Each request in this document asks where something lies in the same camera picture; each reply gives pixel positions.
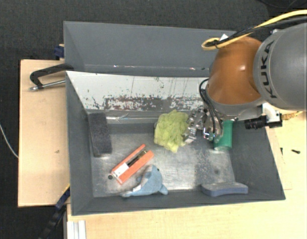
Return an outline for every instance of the green sponge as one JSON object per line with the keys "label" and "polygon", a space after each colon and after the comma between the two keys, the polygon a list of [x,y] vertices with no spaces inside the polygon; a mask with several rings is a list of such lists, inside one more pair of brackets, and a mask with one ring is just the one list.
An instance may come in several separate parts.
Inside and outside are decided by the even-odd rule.
{"label": "green sponge", "polygon": [[188,127],[187,119],[186,113],[176,110],[160,115],[154,131],[154,143],[177,152],[179,146],[185,145],[182,134]]}

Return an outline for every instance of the gray bin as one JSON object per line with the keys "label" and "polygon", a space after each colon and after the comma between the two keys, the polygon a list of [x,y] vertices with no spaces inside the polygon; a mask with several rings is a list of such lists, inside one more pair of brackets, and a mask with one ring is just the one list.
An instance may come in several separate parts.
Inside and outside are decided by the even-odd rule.
{"label": "gray bin", "polygon": [[[66,22],[64,28],[65,60],[76,71],[175,78],[207,77],[216,51],[202,51],[201,43],[225,32],[79,22]],[[125,111],[106,110],[98,105],[87,108],[68,74],[66,96],[73,215],[285,199],[264,128],[246,130],[243,123],[235,123],[230,151],[215,151],[211,143],[199,136],[197,141],[179,148],[178,153],[171,153],[153,143],[154,123],[159,114],[172,110],[167,105],[158,111],[128,111],[133,119],[126,123],[108,119],[112,154],[94,157],[88,115],[105,112],[109,117]],[[135,186],[136,176],[123,186],[108,180],[107,176],[143,143],[154,152],[150,163],[160,169],[169,195],[123,199],[118,193]],[[247,185],[248,194],[210,197],[201,191],[202,183],[231,181]]]}

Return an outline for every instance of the black foam block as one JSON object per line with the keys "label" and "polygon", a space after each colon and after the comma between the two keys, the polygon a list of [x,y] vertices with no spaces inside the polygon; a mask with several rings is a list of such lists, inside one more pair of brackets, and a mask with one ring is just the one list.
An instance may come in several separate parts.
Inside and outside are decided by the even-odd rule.
{"label": "black foam block", "polygon": [[89,130],[92,139],[95,157],[112,152],[109,129],[104,113],[93,113],[88,115]]}

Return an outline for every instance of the gray carpet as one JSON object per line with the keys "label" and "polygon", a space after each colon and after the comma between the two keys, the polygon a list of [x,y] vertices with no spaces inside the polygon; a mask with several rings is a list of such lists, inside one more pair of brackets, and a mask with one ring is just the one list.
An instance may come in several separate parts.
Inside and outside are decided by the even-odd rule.
{"label": "gray carpet", "polygon": [[[63,42],[63,21],[241,30],[285,10],[307,7],[305,0],[0,0],[0,121],[17,151],[18,62],[55,59]],[[265,39],[267,31],[257,34]],[[0,239],[36,238],[51,207],[17,208],[17,159],[0,133]],[[53,235],[61,238],[62,229]]]}

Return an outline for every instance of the wooden table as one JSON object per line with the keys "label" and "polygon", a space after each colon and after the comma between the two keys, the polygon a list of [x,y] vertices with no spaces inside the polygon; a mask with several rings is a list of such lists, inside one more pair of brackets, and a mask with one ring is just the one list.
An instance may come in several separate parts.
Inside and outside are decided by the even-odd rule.
{"label": "wooden table", "polygon": [[[69,183],[65,87],[28,90],[33,86],[31,72],[60,63],[21,61],[19,207],[54,205]],[[42,82],[63,78],[64,73],[51,75]],[[302,113],[284,121],[281,128],[267,129],[286,194],[284,201],[87,216],[71,216],[68,204],[66,218],[85,220],[87,239],[307,238],[306,118]]]}

